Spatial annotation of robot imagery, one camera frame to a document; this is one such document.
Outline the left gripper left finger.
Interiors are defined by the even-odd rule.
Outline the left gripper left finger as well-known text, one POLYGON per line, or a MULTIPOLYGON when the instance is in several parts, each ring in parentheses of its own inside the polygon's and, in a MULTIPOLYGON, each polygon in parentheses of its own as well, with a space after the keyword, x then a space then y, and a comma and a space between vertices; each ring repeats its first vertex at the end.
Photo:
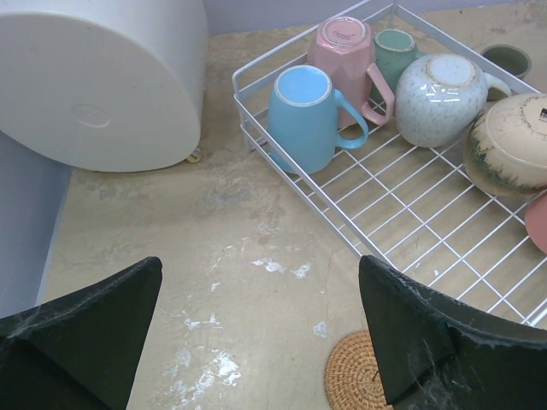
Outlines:
POLYGON ((1 320, 3 409, 124 409, 162 285, 147 257, 1 320))

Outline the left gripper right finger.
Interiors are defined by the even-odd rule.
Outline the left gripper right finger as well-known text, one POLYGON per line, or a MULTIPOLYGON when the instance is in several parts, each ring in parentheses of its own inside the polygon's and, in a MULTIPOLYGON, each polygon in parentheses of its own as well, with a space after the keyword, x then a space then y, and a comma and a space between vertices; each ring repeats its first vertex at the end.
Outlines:
POLYGON ((546 332, 480 311, 380 259, 359 262, 379 378, 396 409, 544 409, 546 332))

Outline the coral pink mug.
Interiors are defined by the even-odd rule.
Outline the coral pink mug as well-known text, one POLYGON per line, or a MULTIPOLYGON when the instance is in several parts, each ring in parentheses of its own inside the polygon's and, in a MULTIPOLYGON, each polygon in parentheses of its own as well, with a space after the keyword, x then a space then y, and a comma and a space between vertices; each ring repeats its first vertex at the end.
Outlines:
POLYGON ((547 253, 547 196, 543 193, 532 200, 525 212, 526 232, 535 246, 547 253))

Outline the beige round mug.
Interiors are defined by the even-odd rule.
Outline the beige round mug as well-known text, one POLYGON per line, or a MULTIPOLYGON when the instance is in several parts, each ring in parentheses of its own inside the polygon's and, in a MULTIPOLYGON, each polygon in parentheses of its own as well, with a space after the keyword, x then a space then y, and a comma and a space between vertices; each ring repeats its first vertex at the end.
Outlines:
POLYGON ((518 94, 495 102, 473 123, 463 160, 471 181, 493 196, 546 190, 546 95, 518 94))

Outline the pale grey white mug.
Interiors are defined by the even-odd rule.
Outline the pale grey white mug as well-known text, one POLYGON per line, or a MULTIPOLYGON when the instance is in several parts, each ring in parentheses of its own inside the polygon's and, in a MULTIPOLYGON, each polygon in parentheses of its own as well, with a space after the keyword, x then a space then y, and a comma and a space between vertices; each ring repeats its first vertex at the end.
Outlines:
POLYGON ((464 56, 424 55, 408 65, 397 82, 397 129, 414 146, 446 145, 481 113, 490 89, 512 95, 505 82, 464 56))

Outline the light blue mug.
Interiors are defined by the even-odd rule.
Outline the light blue mug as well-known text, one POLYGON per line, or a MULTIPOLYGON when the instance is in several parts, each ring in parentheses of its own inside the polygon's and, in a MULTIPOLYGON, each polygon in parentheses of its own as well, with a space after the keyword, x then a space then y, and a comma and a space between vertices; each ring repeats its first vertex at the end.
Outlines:
POLYGON ((311 174, 325 168, 335 149, 358 149, 368 140, 368 124, 317 67, 287 68, 274 81, 268 107, 268 132, 273 140, 311 174), (360 137, 345 139, 338 132, 338 111, 356 120, 360 137))

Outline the sage green cup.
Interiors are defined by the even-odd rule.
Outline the sage green cup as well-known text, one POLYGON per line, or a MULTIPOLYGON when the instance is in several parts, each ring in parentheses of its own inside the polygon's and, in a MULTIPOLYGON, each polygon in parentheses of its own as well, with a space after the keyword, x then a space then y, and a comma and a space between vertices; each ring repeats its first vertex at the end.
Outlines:
POLYGON ((403 71, 425 53, 419 50, 411 34, 398 29, 388 28, 378 32, 373 42, 375 64, 393 94, 396 94, 397 82, 403 71))

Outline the light pink mug white inside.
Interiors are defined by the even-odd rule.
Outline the light pink mug white inside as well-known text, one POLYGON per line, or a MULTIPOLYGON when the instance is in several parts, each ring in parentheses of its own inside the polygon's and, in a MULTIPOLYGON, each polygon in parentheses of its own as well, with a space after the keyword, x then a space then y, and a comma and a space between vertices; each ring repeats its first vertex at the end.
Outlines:
POLYGON ((324 71, 366 120, 382 126, 391 119, 395 96, 376 65, 370 25, 350 16, 323 21, 309 46, 307 62, 324 71), (369 104, 373 87, 385 102, 384 114, 369 104))

